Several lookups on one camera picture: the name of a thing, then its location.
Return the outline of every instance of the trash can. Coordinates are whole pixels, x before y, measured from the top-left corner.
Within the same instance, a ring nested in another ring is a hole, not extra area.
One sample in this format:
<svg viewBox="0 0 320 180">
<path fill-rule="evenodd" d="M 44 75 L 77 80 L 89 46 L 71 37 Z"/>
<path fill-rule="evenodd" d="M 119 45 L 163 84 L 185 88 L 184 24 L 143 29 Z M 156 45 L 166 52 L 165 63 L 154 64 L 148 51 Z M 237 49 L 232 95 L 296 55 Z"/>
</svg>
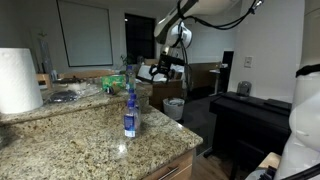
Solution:
<svg viewBox="0 0 320 180">
<path fill-rule="evenodd" d="M 182 118 L 184 100 L 179 98 L 170 98 L 163 100 L 164 113 L 171 119 L 178 121 Z"/>
</svg>

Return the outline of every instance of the bottle label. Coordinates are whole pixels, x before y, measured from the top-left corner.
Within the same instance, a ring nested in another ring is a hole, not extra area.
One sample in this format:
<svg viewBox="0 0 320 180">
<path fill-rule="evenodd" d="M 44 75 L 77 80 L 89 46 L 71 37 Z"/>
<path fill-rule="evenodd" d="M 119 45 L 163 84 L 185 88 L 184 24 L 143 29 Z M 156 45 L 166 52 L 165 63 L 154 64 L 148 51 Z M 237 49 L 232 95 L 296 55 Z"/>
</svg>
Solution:
<svg viewBox="0 0 320 180">
<path fill-rule="evenodd" d="M 127 137 L 135 137 L 134 116 L 124 115 L 124 134 Z"/>
</svg>

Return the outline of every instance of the paper towel roll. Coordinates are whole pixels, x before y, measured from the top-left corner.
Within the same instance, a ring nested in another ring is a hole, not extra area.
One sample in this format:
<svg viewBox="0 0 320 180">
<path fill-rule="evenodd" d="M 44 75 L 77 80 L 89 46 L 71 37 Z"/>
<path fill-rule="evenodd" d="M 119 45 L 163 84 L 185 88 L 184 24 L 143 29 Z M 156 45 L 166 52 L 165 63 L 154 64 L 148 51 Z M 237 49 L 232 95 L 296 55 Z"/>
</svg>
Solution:
<svg viewBox="0 0 320 180">
<path fill-rule="evenodd" d="M 0 48 L 0 112 L 21 113 L 43 101 L 29 49 Z"/>
</svg>

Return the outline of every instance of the wooden floor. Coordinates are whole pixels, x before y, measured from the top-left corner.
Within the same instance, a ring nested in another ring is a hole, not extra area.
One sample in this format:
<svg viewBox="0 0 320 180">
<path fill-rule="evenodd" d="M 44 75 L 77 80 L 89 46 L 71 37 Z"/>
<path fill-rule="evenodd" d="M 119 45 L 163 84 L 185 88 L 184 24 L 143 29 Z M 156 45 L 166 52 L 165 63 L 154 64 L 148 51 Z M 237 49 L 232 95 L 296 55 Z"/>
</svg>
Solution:
<svg viewBox="0 0 320 180">
<path fill-rule="evenodd" d="M 192 169 L 192 180 L 228 180 L 232 168 L 232 161 L 221 161 L 215 156 L 207 159 L 202 155 L 196 157 Z M 249 173 L 237 172 L 237 180 L 244 180 Z"/>
</svg>

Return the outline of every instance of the chair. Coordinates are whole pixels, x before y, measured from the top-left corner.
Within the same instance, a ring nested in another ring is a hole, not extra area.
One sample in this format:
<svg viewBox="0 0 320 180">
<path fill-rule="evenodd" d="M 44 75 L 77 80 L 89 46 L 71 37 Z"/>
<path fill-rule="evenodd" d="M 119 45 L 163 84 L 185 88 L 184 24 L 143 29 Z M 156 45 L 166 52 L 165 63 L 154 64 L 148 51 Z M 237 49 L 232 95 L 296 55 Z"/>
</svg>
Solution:
<svg viewBox="0 0 320 180">
<path fill-rule="evenodd" d="M 37 80 L 39 81 L 44 81 L 47 89 L 51 90 L 52 89 L 52 84 L 51 84 L 51 79 L 49 74 L 37 74 Z"/>
<path fill-rule="evenodd" d="M 96 78 L 101 76 L 114 75 L 114 70 L 91 70 L 91 71 L 78 71 L 59 74 L 59 78 Z"/>
</svg>

